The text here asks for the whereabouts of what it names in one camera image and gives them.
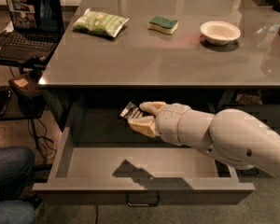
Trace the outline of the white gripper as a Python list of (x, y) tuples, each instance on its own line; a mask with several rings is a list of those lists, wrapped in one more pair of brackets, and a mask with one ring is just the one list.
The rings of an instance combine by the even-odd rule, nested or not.
[(188, 105), (143, 102), (139, 107), (142, 111), (156, 116), (156, 120), (153, 116), (128, 119), (128, 123), (134, 131), (152, 138), (160, 136), (165, 143), (181, 145), (178, 139), (178, 123), (182, 116), (190, 111)]

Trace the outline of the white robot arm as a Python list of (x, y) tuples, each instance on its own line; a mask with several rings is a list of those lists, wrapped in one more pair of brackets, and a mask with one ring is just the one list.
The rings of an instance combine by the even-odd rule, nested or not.
[(280, 179), (280, 135), (242, 110), (211, 114), (179, 103), (143, 102), (127, 120), (145, 136), (192, 147), (238, 170), (258, 168)]

